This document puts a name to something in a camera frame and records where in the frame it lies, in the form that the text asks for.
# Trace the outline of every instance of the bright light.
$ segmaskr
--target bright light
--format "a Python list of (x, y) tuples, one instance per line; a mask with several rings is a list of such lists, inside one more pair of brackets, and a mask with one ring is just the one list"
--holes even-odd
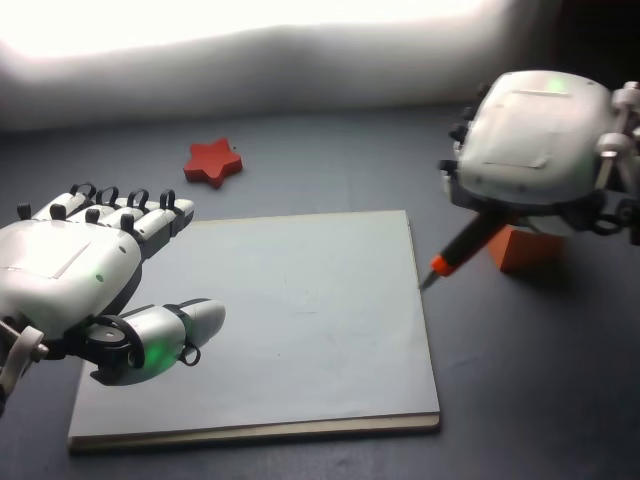
[(276, 25), (466, 16), (485, 0), (0, 0), (0, 42), (33, 59), (166, 45)]

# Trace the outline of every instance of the white robotic hand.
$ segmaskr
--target white robotic hand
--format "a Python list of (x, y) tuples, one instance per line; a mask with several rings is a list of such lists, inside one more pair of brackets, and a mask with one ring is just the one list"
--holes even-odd
[(97, 365), (97, 381), (129, 385), (195, 365), (220, 330), (225, 309), (208, 299), (118, 316), (142, 263), (193, 218), (193, 202), (172, 190), (148, 198), (74, 185), (33, 216), (19, 205), (20, 221), (0, 230), (0, 414), (32, 361), (75, 355)]

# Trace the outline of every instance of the orange block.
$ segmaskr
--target orange block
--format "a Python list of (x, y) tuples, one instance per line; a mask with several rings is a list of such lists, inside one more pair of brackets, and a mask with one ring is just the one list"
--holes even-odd
[(501, 272), (559, 258), (564, 238), (505, 227), (489, 242), (489, 253)]

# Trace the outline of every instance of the dark tabletop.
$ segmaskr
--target dark tabletop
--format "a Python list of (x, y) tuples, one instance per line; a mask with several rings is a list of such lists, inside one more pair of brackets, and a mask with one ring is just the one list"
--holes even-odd
[[(72, 183), (174, 188), (197, 219), (404, 209), (420, 274), (470, 218), (437, 161), (459, 108), (158, 124), (0, 139), (0, 224)], [(186, 183), (189, 145), (230, 139), (245, 171)], [(170, 245), (162, 254), (170, 254)], [(497, 272), (486, 252), (424, 300), (436, 434), (70, 457), (80, 362), (34, 366), (0, 421), (0, 479), (632, 479), (640, 477), (640, 249), (584, 234), (561, 264)]]

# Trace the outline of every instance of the robotic hand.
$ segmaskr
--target robotic hand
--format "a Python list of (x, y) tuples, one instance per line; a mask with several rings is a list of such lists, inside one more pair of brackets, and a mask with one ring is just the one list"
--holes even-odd
[(199, 361), (199, 348), (224, 322), (219, 302), (120, 315), (142, 263), (193, 218), (193, 202), (172, 190), (159, 202), (148, 198), (146, 190), (118, 198), (115, 187), (96, 194), (91, 184), (74, 185), (33, 216), (19, 205), (20, 221), (0, 230), (0, 415), (33, 361), (78, 356), (97, 365), (91, 376), (104, 385), (143, 382), (178, 361)]
[[(434, 257), (424, 290), (453, 273), (505, 225), (534, 232), (611, 235), (640, 245), (640, 83), (613, 94), (587, 78), (527, 71), (501, 76), (450, 132), (440, 163), (454, 205), (478, 212)], [(604, 213), (617, 175), (630, 198)]]

